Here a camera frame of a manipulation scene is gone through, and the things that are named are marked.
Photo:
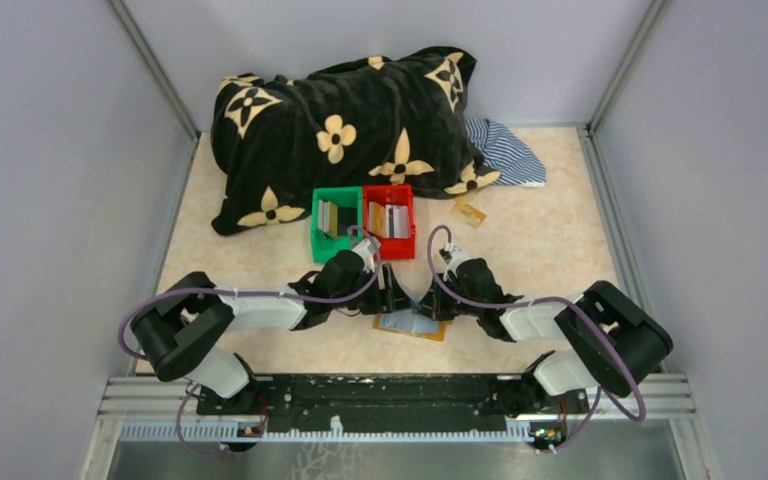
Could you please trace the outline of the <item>tan leather card holder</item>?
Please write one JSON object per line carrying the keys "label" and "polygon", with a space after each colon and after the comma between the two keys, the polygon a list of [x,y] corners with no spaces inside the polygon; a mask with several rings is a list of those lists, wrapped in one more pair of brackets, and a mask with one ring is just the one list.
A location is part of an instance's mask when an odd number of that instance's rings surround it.
{"label": "tan leather card holder", "polygon": [[444,340],[450,321],[435,321],[413,310],[382,313],[375,317],[376,330],[441,342]]}

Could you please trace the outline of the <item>translucent yellow card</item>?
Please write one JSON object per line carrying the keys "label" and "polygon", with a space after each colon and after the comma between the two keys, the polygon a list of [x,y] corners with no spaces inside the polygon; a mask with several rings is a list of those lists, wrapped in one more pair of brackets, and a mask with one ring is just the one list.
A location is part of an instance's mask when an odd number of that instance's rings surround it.
{"label": "translucent yellow card", "polygon": [[468,202],[456,201],[453,207],[450,209],[450,214],[470,225],[474,229],[478,229],[485,222],[487,215],[476,207],[472,206]]}

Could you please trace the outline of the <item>green plastic bin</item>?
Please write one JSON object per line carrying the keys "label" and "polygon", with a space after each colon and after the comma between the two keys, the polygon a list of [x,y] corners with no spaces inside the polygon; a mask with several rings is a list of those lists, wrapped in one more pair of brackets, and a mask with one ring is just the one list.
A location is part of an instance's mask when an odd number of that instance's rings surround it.
{"label": "green plastic bin", "polygon": [[355,240],[360,240],[359,234],[348,234],[341,239],[330,239],[325,237],[317,228],[319,200],[332,201],[340,206],[351,206],[357,209],[357,224],[353,226],[362,226],[363,219],[361,213],[362,189],[356,187],[335,187],[335,188],[317,188],[312,194],[312,227],[311,227],[311,249],[315,263],[324,264],[332,258],[338,251],[349,249]]}

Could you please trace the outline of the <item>silver striped card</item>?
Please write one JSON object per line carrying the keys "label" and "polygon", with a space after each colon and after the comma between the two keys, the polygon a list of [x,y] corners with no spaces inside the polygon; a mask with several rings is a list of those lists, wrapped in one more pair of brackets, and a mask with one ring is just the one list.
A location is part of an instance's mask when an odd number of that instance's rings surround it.
{"label": "silver striped card", "polygon": [[406,205],[389,204],[385,208],[386,237],[404,239],[410,237],[410,223]]}

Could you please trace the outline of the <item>red plastic bin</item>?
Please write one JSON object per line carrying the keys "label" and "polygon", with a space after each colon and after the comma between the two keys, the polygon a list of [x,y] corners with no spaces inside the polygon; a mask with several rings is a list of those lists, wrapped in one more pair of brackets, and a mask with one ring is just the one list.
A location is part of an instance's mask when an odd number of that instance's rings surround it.
{"label": "red plastic bin", "polygon": [[363,227],[367,230],[367,210],[369,202],[381,205],[406,205],[410,223],[410,237],[390,239],[378,237],[370,233],[380,243],[381,256],[385,260],[409,260],[415,257],[416,227],[414,220],[414,195],[410,185],[370,185],[362,188],[363,193]]}

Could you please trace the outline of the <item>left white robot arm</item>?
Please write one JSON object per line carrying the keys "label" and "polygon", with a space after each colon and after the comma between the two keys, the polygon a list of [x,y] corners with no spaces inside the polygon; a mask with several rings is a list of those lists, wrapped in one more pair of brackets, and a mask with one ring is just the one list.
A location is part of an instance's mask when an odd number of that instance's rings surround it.
{"label": "left white robot arm", "polygon": [[376,315],[412,306],[390,265],[369,252],[342,250],[277,290],[233,290],[192,272],[137,308],[126,326],[158,380],[186,379],[230,399],[252,391],[256,380],[240,354],[219,347],[225,334],[300,331],[324,323],[334,310]]}

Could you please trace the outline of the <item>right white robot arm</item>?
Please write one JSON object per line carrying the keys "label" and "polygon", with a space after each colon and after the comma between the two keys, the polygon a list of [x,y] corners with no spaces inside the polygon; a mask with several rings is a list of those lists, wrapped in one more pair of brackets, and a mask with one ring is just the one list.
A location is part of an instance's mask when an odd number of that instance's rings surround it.
{"label": "right white robot arm", "polygon": [[544,354],[526,370],[552,397],[593,387],[627,397],[674,348],[666,330],[608,281],[570,297],[526,299],[504,292],[482,258],[450,259],[416,310],[436,321],[471,316],[505,342],[567,341],[569,349]]}

